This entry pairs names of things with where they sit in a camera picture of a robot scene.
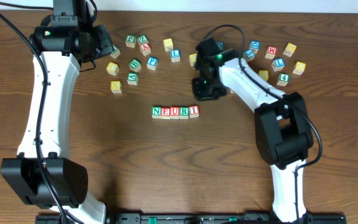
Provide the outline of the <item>red I block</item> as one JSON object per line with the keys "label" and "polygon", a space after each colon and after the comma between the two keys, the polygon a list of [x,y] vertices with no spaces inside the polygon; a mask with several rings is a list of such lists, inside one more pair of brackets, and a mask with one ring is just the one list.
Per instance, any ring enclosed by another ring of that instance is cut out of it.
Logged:
{"label": "red I block", "polygon": [[189,117],[190,118],[197,118],[199,115],[200,115],[200,109],[199,109],[198,105],[189,107]]}

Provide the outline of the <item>green R block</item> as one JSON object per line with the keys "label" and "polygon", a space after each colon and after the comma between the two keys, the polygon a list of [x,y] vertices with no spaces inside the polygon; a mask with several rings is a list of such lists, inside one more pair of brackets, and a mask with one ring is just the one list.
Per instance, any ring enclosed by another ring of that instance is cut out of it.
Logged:
{"label": "green R block", "polygon": [[180,119],[188,119],[189,117],[189,107],[180,107]]}

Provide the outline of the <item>red E block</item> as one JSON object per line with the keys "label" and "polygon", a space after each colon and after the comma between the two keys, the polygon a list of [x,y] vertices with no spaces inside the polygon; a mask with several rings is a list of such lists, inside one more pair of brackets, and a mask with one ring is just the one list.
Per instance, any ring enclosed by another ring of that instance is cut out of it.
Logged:
{"label": "red E block", "polygon": [[161,118],[170,119],[170,108],[161,107]]}

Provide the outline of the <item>blue P block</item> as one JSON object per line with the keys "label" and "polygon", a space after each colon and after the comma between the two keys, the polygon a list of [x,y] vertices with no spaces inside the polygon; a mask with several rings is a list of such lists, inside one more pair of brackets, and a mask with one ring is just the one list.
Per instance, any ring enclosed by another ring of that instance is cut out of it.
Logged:
{"label": "blue P block", "polygon": [[158,59],[155,57],[149,57],[147,61],[147,68],[150,70],[156,70],[158,67]]}

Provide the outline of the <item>green N block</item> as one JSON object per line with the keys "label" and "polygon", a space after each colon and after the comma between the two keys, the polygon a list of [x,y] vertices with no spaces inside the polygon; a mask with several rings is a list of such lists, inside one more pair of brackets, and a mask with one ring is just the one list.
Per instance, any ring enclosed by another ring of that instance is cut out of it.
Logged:
{"label": "green N block", "polygon": [[153,106],[152,107],[152,118],[153,119],[160,119],[161,118],[161,107]]}

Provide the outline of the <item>red U block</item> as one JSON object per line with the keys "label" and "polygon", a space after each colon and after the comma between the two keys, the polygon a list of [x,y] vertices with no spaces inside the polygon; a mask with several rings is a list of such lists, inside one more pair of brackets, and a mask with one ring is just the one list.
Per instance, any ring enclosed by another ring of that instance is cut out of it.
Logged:
{"label": "red U block", "polygon": [[180,118],[180,107],[170,107],[170,118],[171,119]]}

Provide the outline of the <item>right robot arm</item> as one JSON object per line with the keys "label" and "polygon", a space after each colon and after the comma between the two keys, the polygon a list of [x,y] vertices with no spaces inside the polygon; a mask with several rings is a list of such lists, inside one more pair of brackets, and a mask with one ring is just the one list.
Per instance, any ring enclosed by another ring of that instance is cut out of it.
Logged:
{"label": "right robot arm", "polygon": [[272,170],[274,215],[280,222],[303,222],[303,168],[313,146],[303,97],[268,84],[236,50],[222,51],[212,38],[202,40],[196,52],[200,75],[192,81],[195,98],[217,100],[230,88],[251,109],[257,149]]}

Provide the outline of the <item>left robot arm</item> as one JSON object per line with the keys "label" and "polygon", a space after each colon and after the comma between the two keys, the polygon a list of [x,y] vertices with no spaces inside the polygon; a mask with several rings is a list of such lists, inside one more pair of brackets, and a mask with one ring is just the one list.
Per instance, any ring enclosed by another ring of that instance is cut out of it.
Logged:
{"label": "left robot arm", "polygon": [[1,174],[26,205],[54,211],[44,223],[112,223],[106,205],[88,190],[88,172],[70,159],[73,90],[84,63],[113,51],[105,26],[96,25],[94,1],[54,1],[26,39],[33,52],[34,89],[24,137]]}

